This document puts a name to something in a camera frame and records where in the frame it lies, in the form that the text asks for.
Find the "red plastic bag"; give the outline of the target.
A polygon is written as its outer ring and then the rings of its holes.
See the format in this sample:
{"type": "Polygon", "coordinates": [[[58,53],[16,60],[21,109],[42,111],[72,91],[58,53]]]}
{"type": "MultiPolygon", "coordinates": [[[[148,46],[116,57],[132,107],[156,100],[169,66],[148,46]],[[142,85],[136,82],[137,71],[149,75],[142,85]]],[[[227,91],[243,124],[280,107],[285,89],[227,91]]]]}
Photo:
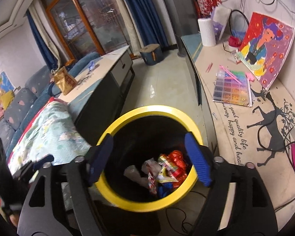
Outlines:
{"type": "Polygon", "coordinates": [[[182,170],[185,171],[187,169],[187,163],[184,160],[184,156],[183,156],[182,152],[180,152],[179,150],[172,151],[168,155],[168,157],[176,166],[178,166],[182,170]]]}

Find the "translucent plastic bag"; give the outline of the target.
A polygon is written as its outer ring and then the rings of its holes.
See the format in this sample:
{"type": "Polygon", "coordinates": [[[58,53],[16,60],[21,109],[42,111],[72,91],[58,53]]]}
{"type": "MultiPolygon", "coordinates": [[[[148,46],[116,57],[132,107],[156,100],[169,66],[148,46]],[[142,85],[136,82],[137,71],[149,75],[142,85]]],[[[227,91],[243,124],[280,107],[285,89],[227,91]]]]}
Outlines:
{"type": "Polygon", "coordinates": [[[146,177],[141,176],[139,170],[135,165],[131,165],[124,170],[124,176],[133,182],[147,188],[148,187],[148,174],[157,177],[161,166],[153,159],[146,160],[141,166],[141,172],[143,172],[146,177]]]}

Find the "yellow white snack bag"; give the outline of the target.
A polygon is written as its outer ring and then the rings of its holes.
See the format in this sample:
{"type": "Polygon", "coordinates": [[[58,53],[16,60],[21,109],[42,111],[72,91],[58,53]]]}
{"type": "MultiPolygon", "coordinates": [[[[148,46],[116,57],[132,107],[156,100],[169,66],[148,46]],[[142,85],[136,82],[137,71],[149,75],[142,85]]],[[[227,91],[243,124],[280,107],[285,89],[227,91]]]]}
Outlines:
{"type": "Polygon", "coordinates": [[[159,183],[172,183],[178,182],[173,176],[170,175],[170,170],[175,171],[178,167],[166,156],[161,154],[158,158],[158,164],[161,170],[158,173],[157,180],[159,183]]]}

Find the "yellow rimmed black trash bin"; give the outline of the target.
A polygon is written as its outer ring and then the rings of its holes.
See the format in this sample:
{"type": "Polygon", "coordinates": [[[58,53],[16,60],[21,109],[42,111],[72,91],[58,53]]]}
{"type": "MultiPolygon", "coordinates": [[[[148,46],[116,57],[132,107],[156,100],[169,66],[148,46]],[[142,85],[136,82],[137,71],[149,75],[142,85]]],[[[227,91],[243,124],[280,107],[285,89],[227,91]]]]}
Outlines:
{"type": "Polygon", "coordinates": [[[113,206],[137,213],[158,211],[180,201],[198,180],[184,144],[189,132],[203,143],[195,122],[184,112],[165,105],[140,107],[116,119],[97,142],[101,144],[108,134],[113,138],[112,153],[95,184],[101,196],[113,206]],[[175,150],[183,154],[187,178],[163,198],[124,175],[128,167],[135,166],[140,177],[147,178],[142,171],[144,163],[175,150]]]}

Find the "cartoon print teal blanket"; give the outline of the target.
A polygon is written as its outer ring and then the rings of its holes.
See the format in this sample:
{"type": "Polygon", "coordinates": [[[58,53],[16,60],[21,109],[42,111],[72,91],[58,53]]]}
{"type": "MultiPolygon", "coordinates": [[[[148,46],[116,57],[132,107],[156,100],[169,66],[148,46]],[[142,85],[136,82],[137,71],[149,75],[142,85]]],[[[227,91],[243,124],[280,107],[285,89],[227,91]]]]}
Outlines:
{"type": "Polygon", "coordinates": [[[29,161],[52,155],[53,165],[67,164],[84,156],[90,144],[78,133],[67,104],[51,97],[32,119],[8,159],[8,168],[15,174],[29,161]]]}

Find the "blue sofa with heart cushions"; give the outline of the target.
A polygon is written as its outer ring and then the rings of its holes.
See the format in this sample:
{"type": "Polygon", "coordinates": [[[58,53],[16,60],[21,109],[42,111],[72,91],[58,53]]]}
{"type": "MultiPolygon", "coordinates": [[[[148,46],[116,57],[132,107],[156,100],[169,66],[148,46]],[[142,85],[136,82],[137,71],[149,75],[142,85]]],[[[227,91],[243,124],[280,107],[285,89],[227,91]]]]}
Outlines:
{"type": "Polygon", "coordinates": [[[10,157],[13,148],[38,111],[52,96],[59,96],[60,93],[60,89],[50,82],[47,66],[33,74],[17,94],[7,92],[13,99],[6,110],[0,109],[0,112],[4,113],[0,118],[0,139],[6,158],[10,157]]]}

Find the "colourful bead organiser box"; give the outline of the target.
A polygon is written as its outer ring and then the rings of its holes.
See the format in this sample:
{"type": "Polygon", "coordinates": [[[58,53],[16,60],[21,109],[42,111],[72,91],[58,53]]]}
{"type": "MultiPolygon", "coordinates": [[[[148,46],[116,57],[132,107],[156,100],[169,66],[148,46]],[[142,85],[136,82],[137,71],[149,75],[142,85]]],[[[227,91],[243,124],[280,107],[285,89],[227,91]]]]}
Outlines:
{"type": "Polygon", "coordinates": [[[216,74],[213,101],[252,107],[252,93],[246,74],[220,66],[216,74]]]}

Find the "china map poster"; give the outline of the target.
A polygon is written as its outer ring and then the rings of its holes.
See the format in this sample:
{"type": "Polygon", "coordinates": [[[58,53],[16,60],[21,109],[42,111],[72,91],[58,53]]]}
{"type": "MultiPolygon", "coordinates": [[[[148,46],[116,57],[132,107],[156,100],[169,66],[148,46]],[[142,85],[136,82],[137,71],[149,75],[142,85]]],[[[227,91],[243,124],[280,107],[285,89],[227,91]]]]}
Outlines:
{"type": "Polygon", "coordinates": [[[0,107],[4,110],[14,99],[14,85],[4,71],[0,73],[0,107]]]}

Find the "blue plastic wrapper on table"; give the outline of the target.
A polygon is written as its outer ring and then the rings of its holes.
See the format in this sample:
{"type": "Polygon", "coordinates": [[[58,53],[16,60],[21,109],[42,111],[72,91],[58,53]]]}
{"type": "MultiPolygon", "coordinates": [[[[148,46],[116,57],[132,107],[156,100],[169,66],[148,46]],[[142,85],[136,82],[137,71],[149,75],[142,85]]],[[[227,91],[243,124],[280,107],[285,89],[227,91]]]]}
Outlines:
{"type": "Polygon", "coordinates": [[[88,71],[92,72],[96,69],[96,63],[94,61],[91,61],[88,65],[88,71]]]}

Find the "blue storage box stool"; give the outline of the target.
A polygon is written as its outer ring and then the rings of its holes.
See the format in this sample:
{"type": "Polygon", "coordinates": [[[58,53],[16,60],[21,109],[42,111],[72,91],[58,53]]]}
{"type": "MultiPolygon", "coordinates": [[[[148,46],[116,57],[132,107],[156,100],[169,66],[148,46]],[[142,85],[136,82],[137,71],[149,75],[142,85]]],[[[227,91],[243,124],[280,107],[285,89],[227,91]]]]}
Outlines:
{"type": "Polygon", "coordinates": [[[146,65],[155,65],[164,59],[159,44],[149,44],[141,48],[139,52],[146,65]]]}

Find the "blue curtain left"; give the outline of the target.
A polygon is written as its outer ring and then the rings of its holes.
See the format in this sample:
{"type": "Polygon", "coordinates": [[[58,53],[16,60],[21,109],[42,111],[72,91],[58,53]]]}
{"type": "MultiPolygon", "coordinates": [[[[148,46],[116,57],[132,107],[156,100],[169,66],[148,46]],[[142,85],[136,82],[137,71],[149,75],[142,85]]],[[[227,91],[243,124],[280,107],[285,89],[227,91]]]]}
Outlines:
{"type": "Polygon", "coordinates": [[[50,71],[56,71],[58,69],[58,59],[52,52],[52,50],[48,47],[47,41],[45,41],[37,28],[34,19],[30,13],[30,10],[26,11],[26,16],[29,21],[30,29],[38,46],[38,49],[45,60],[45,63],[50,71]]]}

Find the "white cylindrical vase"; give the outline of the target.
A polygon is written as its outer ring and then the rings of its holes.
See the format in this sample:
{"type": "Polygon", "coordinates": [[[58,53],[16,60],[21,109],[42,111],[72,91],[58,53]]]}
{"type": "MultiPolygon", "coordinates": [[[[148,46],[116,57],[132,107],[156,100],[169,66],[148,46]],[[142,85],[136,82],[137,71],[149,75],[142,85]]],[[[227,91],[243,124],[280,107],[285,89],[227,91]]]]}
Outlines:
{"type": "Polygon", "coordinates": [[[214,47],[216,45],[213,21],[211,18],[199,18],[198,26],[200,30],[202,45],[214,47]]]}

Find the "colourful woman portrait painting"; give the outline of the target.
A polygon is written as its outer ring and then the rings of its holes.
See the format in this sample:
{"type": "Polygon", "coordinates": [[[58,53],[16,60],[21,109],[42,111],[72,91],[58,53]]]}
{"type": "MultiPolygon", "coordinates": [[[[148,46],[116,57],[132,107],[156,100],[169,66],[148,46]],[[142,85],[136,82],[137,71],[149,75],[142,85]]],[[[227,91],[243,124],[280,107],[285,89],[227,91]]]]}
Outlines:
{"type": "Polygon", "coordinates": [[[253,12],[237,55],[265,90],[278,77],[294,38],[294,27],[253,12]]]}

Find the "blue curtain right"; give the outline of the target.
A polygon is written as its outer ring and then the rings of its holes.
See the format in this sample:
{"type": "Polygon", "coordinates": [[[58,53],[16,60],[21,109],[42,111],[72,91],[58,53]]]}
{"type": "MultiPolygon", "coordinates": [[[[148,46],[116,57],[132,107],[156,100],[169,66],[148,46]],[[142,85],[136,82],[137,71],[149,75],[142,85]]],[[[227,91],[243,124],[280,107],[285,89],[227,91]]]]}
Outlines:
{"type": "Polygon", "coordinates": [[[152,0],[125,0],[141,36],[143,44],[168,46],[167,37],[152,0]]]}

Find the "grey standing air conditioner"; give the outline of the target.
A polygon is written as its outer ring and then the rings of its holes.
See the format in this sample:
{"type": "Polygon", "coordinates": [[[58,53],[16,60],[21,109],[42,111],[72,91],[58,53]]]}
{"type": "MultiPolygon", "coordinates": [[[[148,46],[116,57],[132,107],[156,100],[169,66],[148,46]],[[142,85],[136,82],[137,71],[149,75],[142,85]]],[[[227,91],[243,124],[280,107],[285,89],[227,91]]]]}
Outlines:
{"type": "Polygon", "coordinates": [[[181,58],[186,56],[181,37],[196,34],[199,31],[197,0],[163,0],[167,8],[176,39],[178,53],[181,58]]]}

